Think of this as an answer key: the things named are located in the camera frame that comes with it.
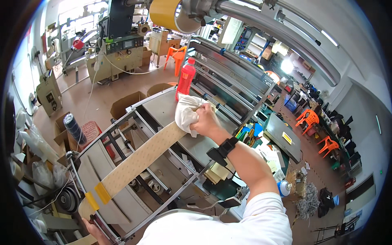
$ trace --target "control panel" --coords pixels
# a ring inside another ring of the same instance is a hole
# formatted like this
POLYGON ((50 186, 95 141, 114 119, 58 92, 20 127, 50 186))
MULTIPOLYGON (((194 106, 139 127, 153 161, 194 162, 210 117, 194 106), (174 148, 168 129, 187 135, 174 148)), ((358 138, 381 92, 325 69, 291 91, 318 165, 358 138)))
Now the control panel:
POLYGON ((254 35, 252 35, 252 30, 249 27, 244 27, 240 38, 238 39, 238 42, 236 43, 236 46, 234 47, 234 50, 246 50, 248 47, 248 44, 252 41, 251 37, 253 38, 254 35))
POLYGON ((112 43, 106 44, 106 53, 112 54, 120 52, 121 50, 143 47, 144 37, 136 37, 126 40, 114 41, 112 43))

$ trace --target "white cloth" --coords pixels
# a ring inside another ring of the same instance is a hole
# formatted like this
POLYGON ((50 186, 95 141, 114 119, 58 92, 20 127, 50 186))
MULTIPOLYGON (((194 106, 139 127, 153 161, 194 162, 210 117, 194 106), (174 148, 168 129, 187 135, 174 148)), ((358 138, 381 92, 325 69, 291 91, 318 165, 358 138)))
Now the white cloth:
POLYGON ((205 103, 208 103, 208 101, 202 98, 178 93, 174 120, 179 128, 190 133, 194 138, 196 138, 198 133, 196 130, 191 130, 189 125, 199 121, 199 115, 196 113, 196 110, 205 103))
POLYGON ((280 196, 259 194, 246 205, 239 223, 211 216, 178 212, 153 221, 138 245, 289 245, 292 233, 280 196))

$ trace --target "wrist-mounted device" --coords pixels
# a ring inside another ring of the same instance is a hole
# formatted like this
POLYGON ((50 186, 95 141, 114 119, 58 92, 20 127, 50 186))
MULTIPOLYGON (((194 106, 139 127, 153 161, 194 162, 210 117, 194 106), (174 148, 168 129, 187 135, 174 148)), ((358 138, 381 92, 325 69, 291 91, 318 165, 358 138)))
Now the wrist-mounted device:
POLYGON ((207 151, 207 155, 212 160, 225 167, 227 165, 225 158, 227 157, 227 154, 229 154, 229 152, 231 152, 234 147, 236 147, 237 142, 238 139, 236 137, 226 139, 218 148, 211 148, 209 151, 207 151))

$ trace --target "person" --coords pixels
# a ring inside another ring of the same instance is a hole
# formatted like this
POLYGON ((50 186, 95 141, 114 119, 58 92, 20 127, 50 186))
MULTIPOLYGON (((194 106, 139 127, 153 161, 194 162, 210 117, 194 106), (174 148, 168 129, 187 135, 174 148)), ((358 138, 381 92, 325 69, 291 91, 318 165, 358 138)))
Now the person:
MULTIPOLYGON (((217 145, 232 137, 221 125, 209 103, 197 109, 199 120, 191 130, 211 138, 217 145)), ((188 210, 170 210, 152 220, 138 245, 150 244, 263 244, 292 243, 289 219, 275 179, 267 163, 242 142, 227 155, 250 194, 239 223, 223 223, 217 218, 188 210)), ((111 242, 86 219, 84 223, 100 245, 111 242)))

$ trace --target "red bottle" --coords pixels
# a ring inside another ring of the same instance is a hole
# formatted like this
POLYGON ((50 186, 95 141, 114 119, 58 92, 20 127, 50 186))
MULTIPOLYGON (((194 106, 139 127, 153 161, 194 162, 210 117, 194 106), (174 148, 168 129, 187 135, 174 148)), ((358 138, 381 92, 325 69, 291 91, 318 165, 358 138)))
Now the red bottle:
POLYGON ((196 68, 194 67, 195 59, 188 58, 188 63, 182 67, 180 81, 178 82, 178 87, 176 91, 176 100, 178 101, 178 93, 189 94, 189 89, 191 88, 191 82, 196 73, 196 68))

